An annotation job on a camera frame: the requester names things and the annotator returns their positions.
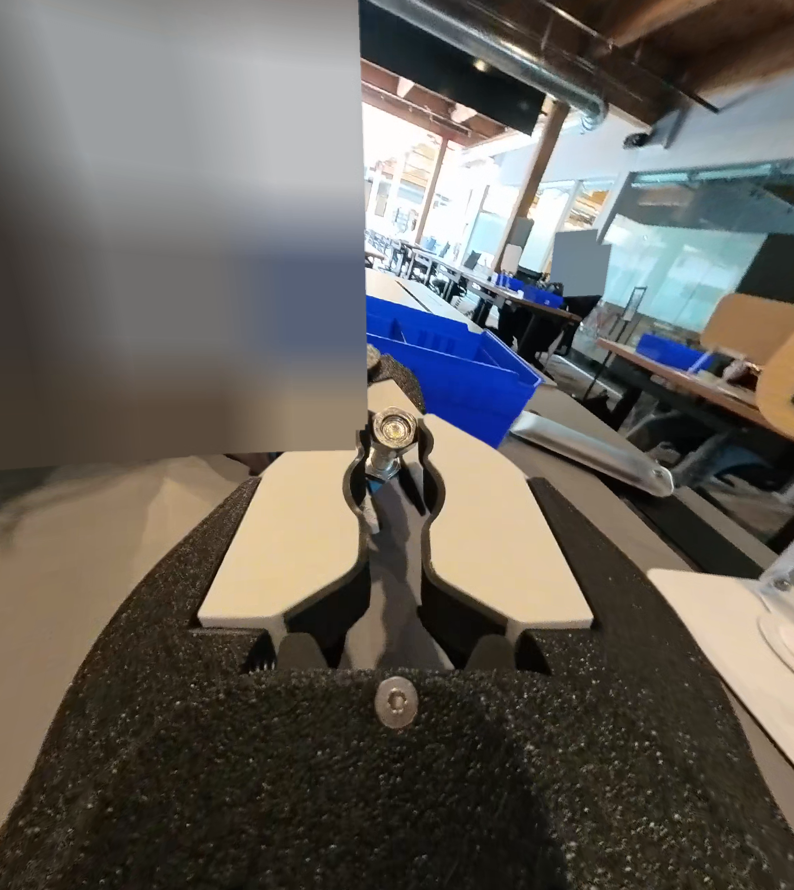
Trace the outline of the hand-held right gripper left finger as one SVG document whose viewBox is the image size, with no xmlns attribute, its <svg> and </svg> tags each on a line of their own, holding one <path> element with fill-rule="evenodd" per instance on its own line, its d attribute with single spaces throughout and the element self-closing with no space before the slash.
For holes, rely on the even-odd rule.
<svg viewBox="0 0 794 890">
<path fill-rule="evenodd" d="M 346 451 L 289 451 L 257 481 L 198 608 L 203 629 L 347 633 L 370 602 L 362 433 Z"/>
</svg>

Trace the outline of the steel hex bolt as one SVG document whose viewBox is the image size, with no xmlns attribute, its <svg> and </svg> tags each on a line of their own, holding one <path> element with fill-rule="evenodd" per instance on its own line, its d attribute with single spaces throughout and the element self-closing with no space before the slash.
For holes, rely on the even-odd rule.
<svg viewBox="0 0 794 890">
<path fill-rule="evenodd" d="M 400 458 L 406 453 L 395 453 L 386 451 L 375 446 L 375 442 L 371 439 L 371 427 L 369 433 L 369 450 L 366 461 L 367 476 L 377 479 L 381 482 L 387 482 L 393 478 L 400 470 Z"/>
</svg>

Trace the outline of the instruction sheet on wooden stand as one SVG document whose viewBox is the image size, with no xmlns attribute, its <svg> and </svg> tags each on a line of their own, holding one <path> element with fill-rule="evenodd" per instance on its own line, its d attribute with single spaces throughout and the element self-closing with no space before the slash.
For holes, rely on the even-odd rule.
<svg viewBox="0 0 794 890">
<path fill-rule="evenodd" d="M 794 334 L 763 368 L 759 410 L 794 438 Z M 652 570 L 734 697 L 794 768 L 794 538 L 757 579 Z"/>
</svg>

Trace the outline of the metal ceiling pipe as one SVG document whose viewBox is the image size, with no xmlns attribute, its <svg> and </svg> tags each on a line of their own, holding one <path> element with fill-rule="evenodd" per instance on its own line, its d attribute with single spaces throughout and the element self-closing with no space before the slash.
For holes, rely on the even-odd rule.
<svg viewBox="0 0 794 890">
<path fill-rule="evenodd" d="M 600 127 L 610 107 L 594 89 L 575 76 L 565 76 L 532 51 L 521 48 L 493 28 L 451 13 L 440 2 L 374 1 L 373 6 L 425 31 L 457 50 L 485 61 L 491 67 L 551 95 L 576 109 L 588 130 Z"/>
</svg>

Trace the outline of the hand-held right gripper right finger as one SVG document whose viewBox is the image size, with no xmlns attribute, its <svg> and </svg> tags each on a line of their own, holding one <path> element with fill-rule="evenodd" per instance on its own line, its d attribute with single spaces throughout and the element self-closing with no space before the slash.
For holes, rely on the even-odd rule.
<svg viewBox="0 0 794 890">
<path fill-rule="evenodd" d="M 527 476 L 504 454 L 427 414 L 419 421 L 427 516 L 419 617 L 447 654 L 485 636 L 590 630 L 594 616 Z"/>
</svg>

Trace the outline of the tall wooden column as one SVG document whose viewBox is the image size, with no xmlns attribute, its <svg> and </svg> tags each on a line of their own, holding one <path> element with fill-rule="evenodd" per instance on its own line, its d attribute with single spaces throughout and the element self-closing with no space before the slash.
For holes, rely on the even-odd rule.
<svg viewBox="0 0 794 890">
<path fill-rule="evenodd" d="M 569 104 L 563 100 L 550 98 L 546 103 L 542 132 L 536 141 L 527 168 L 521 178 L 521 187 L 514 200 L 512 210 L 507 217 L 501 240 L 494 254 L 493 267 L 498 273 L 502 272 L 503 257 L 509 242 L 509 236 L 512 234 L 517 220 L 527 216 L 569 111 Z"/>
</svg>

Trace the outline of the blue plastic bin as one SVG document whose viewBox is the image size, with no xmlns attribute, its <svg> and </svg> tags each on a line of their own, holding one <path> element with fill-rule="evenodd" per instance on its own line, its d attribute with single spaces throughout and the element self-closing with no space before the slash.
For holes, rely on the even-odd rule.
<svg viewBox="0 0 794 890">
<path fill-rule="evenodd" d="M 370 295 L 367 334 L 413 374 L 428 413 L 495 449 L 544 382 L 491 332 Z"/>
<path fill-rule="evenodd" d="M 706 370 L 714 358 L 714 352 L 711 350 L 699 350 L 654 333 L 641 336 L 636 344 L 635 353 L 649 361 L 688 374 Z"/>
<path fill-rule="evenodd" d="M 505 273 L 497 274 L 495 283 L 503 289 L 518 294 L 521 299 L 530 303 L 552 308 L 564 306 L 561 284 L 546 284 L 541 280 L 521 280 Z"/>
</svg>

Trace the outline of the wooden display board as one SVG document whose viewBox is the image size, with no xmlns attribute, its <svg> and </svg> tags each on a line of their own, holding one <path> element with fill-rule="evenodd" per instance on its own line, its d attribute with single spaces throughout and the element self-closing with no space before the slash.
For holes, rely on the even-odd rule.
<svg viewBox="0 0 794 890">
<path fill-rule="evenodd" d="M 746 294 L 725 295 L 699 335 L 703 350 L 763 368 L 794 334 L 794 305 Z"/>
</svg>

